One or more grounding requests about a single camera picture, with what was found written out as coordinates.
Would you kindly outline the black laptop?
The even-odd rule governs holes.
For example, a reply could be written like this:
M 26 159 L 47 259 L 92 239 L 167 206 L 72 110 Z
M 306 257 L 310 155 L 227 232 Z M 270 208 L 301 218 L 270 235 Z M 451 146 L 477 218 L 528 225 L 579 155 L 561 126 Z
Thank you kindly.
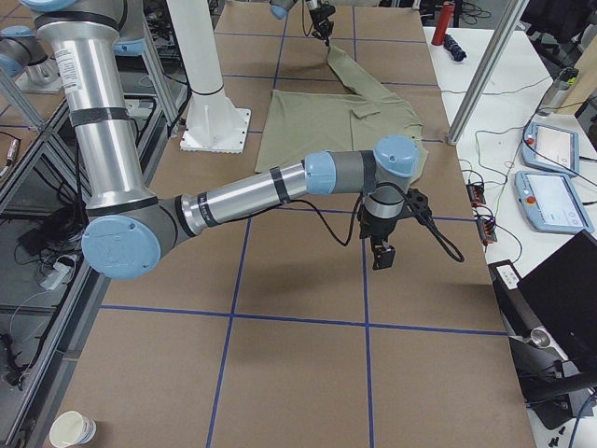
M 519 281 L 539 321 L 583 371 L 596 369 L 596 239 L 580 231 Z

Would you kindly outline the near teach pendant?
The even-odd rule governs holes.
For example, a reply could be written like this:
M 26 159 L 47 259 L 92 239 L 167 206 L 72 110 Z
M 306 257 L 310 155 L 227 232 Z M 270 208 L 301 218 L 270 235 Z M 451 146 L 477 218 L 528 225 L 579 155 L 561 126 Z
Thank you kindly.
M 594 232 L 589 215 L 568 175 L 517 172 L 514 186 L 523 214 L 536 231 Z

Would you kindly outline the red cylinder bottle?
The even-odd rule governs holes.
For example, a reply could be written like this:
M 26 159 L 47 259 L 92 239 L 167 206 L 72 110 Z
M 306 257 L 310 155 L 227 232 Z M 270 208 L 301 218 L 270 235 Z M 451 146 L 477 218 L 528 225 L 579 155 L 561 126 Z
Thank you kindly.
M 450 25 L 451 18 L 455 11 L 455 3 L 453 1 L 444 1 L 442 4 L 442 8 L 440 10 L 439 18 L 437 19 L 437 24 L 435 27 L 435 31 L 432 36 L 431 44 L 433 46 L 442 46 L 445 35 L 447 33 L 447 29 Z

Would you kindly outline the far teach pendant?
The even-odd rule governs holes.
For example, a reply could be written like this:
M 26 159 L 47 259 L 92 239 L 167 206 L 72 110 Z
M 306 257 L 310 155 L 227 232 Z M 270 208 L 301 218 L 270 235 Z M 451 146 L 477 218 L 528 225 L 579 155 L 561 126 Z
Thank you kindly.
M 578 134 L 531 121 L 522 135 L 521 155 L 527 166 L 576 176 L 579 169 Z

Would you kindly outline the teach pendant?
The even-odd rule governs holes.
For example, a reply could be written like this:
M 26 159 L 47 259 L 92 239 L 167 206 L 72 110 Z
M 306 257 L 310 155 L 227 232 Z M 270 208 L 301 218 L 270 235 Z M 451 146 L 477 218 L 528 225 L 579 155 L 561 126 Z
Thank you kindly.
M 517 172 L 514 186 L 523 214 L 536 231 L 594 232 L 589 215 L 568 175 Z
M 576 176 L 579 169 L 578 134 L 531 121 L 522 135 L 521 155 L 527 166 Z

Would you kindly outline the aluminium frame post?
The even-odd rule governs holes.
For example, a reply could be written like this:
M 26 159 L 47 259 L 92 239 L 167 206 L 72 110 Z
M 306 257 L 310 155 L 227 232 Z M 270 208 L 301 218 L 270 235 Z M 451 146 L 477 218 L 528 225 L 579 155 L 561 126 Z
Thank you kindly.
M 484 93 L 490 77 L 528 4 L 529 0 L 510 0 L 507 2 L 505 12 L 493 31 L 488 46 L 481 57 L 479 66 L 472 77 L 471 83 L 465 92 L 465 97 L 451 124 L 447 135 L 447 143 L 449 145 L 455 146 L 463 135 L 465 127 L 472 118 L 472 114 L 481 95 Z

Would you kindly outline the paper cup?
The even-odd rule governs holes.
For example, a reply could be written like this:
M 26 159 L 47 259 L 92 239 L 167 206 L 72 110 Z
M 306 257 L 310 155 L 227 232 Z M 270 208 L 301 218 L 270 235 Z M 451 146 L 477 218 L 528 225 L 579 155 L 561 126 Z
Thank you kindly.
M 49 442 L 53 447 L 64 448 L 85 444 L 94 437 L 97 424 L 76 411 L 68 411 L 56 418 L 50 427 Z

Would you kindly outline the olive green long-sleeve shirt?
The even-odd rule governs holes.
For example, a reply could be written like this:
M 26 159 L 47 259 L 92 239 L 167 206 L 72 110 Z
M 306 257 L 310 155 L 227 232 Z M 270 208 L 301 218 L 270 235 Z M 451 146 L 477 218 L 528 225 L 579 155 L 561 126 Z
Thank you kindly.
M 296 163 L 317 151 L 373 149 L 380 139 L 397 134 L 418 148 L 412 179 L 422 177 L 428 151 L 422 142 L 423 124 L 411 103 L 386 89 L 334 45 L 326 62 L 351 93 L 274 90 L 255 171 Z

